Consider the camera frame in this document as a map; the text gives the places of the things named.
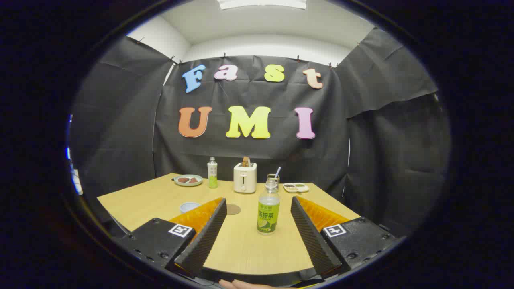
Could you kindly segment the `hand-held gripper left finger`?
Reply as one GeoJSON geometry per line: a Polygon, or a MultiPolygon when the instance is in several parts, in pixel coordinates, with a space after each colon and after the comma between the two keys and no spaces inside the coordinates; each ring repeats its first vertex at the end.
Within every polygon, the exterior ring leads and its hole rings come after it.
{"type": "Polygon", "coordinates": [[[169,221],[151,218],[116,242],[153,267],[196,277],[202,270],[226,217],[223,197],[169,221]]]}

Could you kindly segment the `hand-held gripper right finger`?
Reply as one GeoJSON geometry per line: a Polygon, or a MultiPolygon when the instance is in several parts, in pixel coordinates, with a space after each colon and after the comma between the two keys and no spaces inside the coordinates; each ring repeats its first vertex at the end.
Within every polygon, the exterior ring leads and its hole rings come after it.
{"type": "Polygon", "coordinates": [[[349,220],[299,196],[292,198],[290,211],[314,270],[322,278],[361,267],[399,242],[367,218],[349,220]]]}

